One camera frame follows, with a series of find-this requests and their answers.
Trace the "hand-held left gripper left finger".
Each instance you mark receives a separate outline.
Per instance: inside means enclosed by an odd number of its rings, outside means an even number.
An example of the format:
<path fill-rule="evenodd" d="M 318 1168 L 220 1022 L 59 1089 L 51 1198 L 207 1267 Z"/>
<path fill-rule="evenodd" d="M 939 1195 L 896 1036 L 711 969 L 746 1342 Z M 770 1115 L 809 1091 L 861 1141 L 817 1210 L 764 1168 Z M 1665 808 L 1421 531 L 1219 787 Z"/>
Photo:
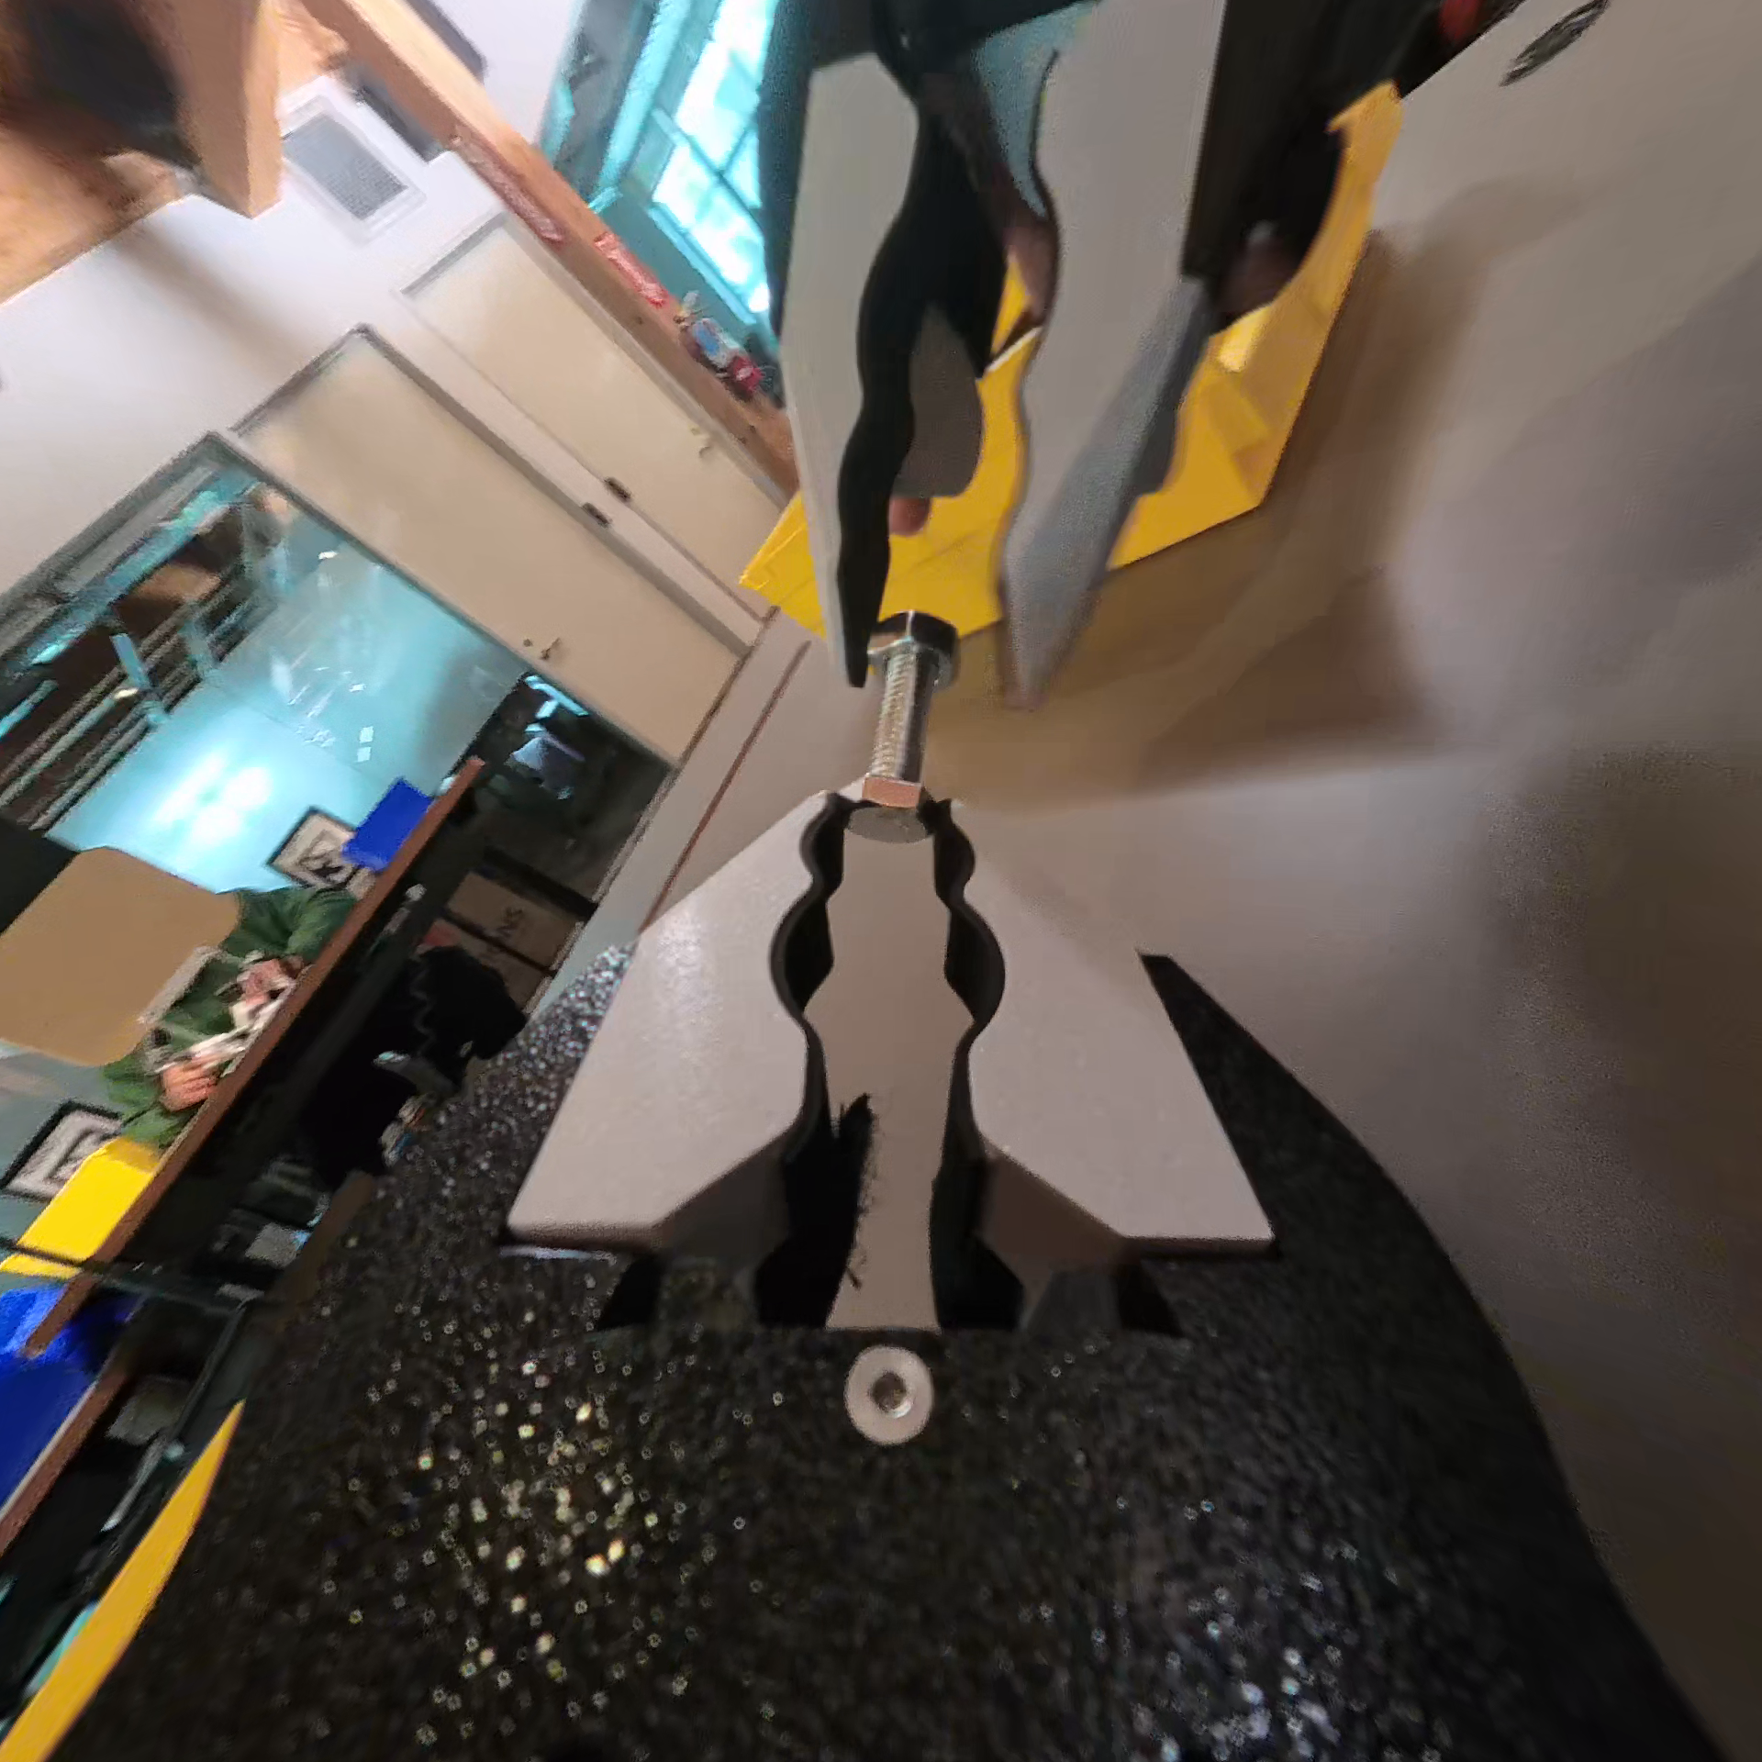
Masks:
<path fill-rule="evenodd" d="M 767 1256 L 785 1238 L 782 1167 L 825 1108 L 803 1010 L 830 974 L 827 847 L 819 793 L 644 928 L 510 1246 Z"/>

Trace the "yellow storage bin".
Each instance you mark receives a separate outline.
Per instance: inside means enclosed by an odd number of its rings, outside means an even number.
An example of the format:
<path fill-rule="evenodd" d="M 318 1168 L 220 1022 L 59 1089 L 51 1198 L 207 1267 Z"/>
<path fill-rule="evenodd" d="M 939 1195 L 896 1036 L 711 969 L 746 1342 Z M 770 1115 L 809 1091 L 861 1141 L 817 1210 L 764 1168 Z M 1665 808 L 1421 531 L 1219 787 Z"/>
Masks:
<path fill-rule="evenodd" d="M 71 1638 L 58 1645 L 42 1683 L 4 1729 L 3 1760 L 52 1760 L 104 1681 L 117 1669 L 195 1537 L 245 1407 L 245 1399 L 230 1407 L 117 1576 L 90 1611 L 77 1617 Z"/>

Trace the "blue plastic bin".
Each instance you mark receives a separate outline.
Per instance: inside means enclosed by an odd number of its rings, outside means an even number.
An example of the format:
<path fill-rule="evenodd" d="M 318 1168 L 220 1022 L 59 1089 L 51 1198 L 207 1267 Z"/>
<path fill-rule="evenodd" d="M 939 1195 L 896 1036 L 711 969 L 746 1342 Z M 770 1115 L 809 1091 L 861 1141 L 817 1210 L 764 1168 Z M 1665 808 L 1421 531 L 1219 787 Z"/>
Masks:
<path fill-rule="evenodd" d="M 364 821 L 348 835 L 341 860 L 375 873 L 388 868 L 435 806 L 435 796 L 408 781 L 393 781 Z"/>

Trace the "white air vent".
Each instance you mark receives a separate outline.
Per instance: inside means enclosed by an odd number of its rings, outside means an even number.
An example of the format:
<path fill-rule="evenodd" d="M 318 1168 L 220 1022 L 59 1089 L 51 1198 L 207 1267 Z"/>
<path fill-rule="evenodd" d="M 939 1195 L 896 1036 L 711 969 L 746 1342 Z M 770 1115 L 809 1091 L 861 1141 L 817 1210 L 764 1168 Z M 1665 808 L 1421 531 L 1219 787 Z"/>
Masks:
<path fill-rule="evenodd" d="M 297 100 L 280 119 L 280 155 L 303 194 L 353 243 L 382 238 L 428 201 L 326 96 Z"/>

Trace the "black table grommet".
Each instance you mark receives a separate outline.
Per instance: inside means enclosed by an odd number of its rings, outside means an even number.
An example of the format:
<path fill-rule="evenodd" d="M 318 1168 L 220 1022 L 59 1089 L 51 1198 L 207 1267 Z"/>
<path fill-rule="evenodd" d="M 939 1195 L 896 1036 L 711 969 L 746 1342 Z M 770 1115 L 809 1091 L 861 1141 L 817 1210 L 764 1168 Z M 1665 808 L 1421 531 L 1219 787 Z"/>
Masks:
<path fill-rule="evenodd" d="M 1574 2 L 1508 60 L 1501 87 L 1525 82 L 1567 52 L 1611 10 L 1611 2 Z"/>

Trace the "yellow plastic bin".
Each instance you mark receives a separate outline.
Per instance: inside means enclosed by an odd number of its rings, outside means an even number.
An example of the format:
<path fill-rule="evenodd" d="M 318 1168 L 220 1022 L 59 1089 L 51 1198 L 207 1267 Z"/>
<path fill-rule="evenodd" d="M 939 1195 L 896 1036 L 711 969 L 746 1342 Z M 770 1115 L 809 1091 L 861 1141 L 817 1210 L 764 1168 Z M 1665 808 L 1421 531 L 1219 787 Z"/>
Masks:
<path fill-rule="evenodd" d="M 1055 20 L 1067 20 L 1076 33 L 1089 11 L 1076 6 L 1055 11 Z M 803 39 L 770 50 L 764 68 L 761 220 L 778 340 L 803 87 L 823 63 L 879 56 L 915 105 L 945 125 L 986 215 L 986 194 L 1011 179 L 1048 219 L 1034 171 L 1037 119 L 1048 65 L 1072 33 L 1053 44 L 1037 30 L 1037 20 L 1027 20 L 949 30 L 904 27 L 901 33 L 883 27 L 872 39 L 867 11 L 857 11 L 851 24 L 855 33 L 832 45 L 817 47 Z M 1382 82 L 1333 123 L 1342 158 L 1309 252 L 1297 261 L 1269 236 L 1257 236 L 1221 290 L 1202 285 L 1209 318 L 1178 400 L 1168 466 L 1150 473 L 1108 571 L 1240 515 L 1265 497 L 1360 257 L 1376 182 L 1396 129 L 1399 96 Z M 1017 328 L 1022 305 L 1021 281 L 997 238 L 997 327 L 980 380 L 980 470 L 958 497 L 931 502 L 921 532 L 892 537 L 883 614 L 915 604 L 961 634 L 1001 622 L 1001 551 L 1022 477 L 1021 381 L 1042 330 L 1042 324 Z M 791 507 L 746 583 L 786 613 L 813 596 L 825 638 L 800 491 Z"/>

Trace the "silver hex nut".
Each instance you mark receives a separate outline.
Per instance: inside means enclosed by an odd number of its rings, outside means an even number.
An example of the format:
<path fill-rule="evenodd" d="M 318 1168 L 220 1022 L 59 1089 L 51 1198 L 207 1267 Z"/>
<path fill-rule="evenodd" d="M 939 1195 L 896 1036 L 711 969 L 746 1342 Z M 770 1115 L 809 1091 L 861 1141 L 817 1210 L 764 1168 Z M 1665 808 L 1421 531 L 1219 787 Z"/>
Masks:
<path fill-rule="evenodd" d="M 861 777 L 837 796 L 847 806 L 845 832 L 872 844 L 921 844 L 949 831 L 949 805 L 919 782 Z"/>

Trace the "glass partition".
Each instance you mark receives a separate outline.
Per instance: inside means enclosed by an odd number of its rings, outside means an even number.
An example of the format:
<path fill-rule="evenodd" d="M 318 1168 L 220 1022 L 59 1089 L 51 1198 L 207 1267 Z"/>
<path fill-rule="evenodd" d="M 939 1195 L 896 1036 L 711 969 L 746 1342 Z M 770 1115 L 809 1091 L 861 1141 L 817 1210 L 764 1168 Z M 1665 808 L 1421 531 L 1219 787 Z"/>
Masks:
<path fill-rule="evenodd" d="M 216 892 L 318 806 L 482 759 L 491 847 L 605 892 L 671 766 L 207 441 L 4 590 L 4 825 Z"/>

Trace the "white cabinet door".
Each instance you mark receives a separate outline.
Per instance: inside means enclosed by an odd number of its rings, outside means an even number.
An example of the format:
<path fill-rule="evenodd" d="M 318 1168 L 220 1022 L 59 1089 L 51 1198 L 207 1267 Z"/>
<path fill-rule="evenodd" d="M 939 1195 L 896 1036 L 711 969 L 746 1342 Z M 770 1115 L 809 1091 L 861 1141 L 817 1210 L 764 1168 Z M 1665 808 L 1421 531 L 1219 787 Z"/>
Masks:
<path fill-rule="evenodd" d="M 776 484 L 510 219 L 482 222 L 405 297 L 610 497 L 744 593 L 782 514 Z"/>
<path fill-rule="evenodd" d="M 549 480 L 450 390 L 359 327 L 233 437 L 377 561 L 681 760 L 761 620 L 598 477 Z"/>

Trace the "person's right hand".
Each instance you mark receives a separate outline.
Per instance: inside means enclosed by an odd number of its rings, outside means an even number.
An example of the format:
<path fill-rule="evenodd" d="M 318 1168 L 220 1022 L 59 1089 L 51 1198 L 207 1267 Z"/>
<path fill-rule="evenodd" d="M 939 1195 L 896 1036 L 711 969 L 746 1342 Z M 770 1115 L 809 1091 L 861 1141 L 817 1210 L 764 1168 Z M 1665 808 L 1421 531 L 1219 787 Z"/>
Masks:
<path fill-rule="evenodd" d="M 1037 327 L 1055 285 L 1055 227 L 1011 179 L 997 185 L 983 204 L 1024 296 L 1017 328 Z M 982 366 L 975 366 L 953 318 L 931 302 L 909 360 L 915 429 L 887 502 L 892 537 L 921 532 L 931 502 L 961 494 L 969 482 L 982 449 L 976 374 Z"/>

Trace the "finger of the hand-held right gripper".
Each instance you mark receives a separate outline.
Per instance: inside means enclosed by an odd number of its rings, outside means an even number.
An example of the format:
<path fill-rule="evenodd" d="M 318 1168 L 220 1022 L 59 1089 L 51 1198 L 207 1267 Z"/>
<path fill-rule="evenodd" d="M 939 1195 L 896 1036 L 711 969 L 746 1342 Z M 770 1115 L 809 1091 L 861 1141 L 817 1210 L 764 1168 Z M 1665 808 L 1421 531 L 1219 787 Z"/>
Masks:
<path fill-rule="evenodd" d="M 1183 269 L 1225 2 L 1097 5 L 1048 65 L 1034 171 L 1055 281 L 1021 381 L 1001 551 L 1009 692 L 1034 705 L 1089 620 L 1175 411 L 1209 302 Z"/>
<path fill-rule="evenodd" d="M 997 236 L 965 153 L 879 56 L 809 74 L 791 194 L 782 387 L 825 641 L 859 687 L 890 571 L 887 502 L 915 429 L 916 330 L 940 305 L 983 374 Z"/>

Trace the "silver hex bolt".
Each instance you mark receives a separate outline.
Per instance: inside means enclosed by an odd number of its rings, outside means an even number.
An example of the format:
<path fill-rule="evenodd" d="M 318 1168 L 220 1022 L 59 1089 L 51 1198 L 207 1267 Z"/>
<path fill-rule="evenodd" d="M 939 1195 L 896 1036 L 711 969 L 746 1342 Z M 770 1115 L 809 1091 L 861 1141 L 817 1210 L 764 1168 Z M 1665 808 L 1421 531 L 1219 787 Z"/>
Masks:
<path fill-rule="evenodd" d="M 867 777 L 921 782 L 931 701 L 958 677 L 958 629 L 931 613 L 898 613 L 869 638 L 881 698 Z"/>

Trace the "window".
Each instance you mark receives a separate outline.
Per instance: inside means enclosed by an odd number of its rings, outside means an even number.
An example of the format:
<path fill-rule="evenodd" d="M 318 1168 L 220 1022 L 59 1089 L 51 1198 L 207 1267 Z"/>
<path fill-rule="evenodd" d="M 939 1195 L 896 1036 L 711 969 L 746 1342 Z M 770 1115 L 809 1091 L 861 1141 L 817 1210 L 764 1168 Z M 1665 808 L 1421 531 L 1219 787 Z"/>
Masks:
<path fill-rule="evenodd" d="M 759 104 L 776 2 L 586 2 L 544 105 L 564 182 L 677 300 L 770 347 Z"/>

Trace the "wooden edged desk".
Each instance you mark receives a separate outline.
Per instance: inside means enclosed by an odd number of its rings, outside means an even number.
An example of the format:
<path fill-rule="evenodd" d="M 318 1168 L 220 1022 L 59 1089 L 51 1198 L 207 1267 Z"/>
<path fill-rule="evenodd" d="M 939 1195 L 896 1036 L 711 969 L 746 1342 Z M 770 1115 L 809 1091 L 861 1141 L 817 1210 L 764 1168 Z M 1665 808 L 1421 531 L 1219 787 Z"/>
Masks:
<path fill-rule="evenodd" d="M 56 1289 L 56 1304 L 17 1342 L 17 1354 L 40 1355 L 98 1289 L 123 1286 L 119 1261 L 179 1181 L 245 1157 L 254 1138 L 280 1130 L 280 1114 L 304 1105 L 326 1064 L 428 934 L 440 910 L 440 871 L 468 862 L 474 793 L 485 769 L 482 759 L 460 763 L 188 1133 L 150 1165 L 129 1202 L 106 1216 L 98 1244 L 81 1256 L 63 1256 L 70 1276 Z"/>

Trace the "wooden ceiling beam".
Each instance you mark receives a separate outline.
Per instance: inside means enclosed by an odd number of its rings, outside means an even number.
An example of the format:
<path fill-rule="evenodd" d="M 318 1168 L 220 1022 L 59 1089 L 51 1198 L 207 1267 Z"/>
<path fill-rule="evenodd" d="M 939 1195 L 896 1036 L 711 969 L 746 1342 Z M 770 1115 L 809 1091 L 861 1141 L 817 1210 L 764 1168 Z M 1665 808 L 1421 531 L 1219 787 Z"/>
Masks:
<path fill-rule="evenodd" d="M 296 69 L 351 65 L 549 248 L 611 324 L 780 490 L 785 418 L 695 362 L 680 305 L 504 117 L 416 5 L 4 5 L 4 297 L 177 188 L 243 215 L 280 198 L 278 99 Z"/>

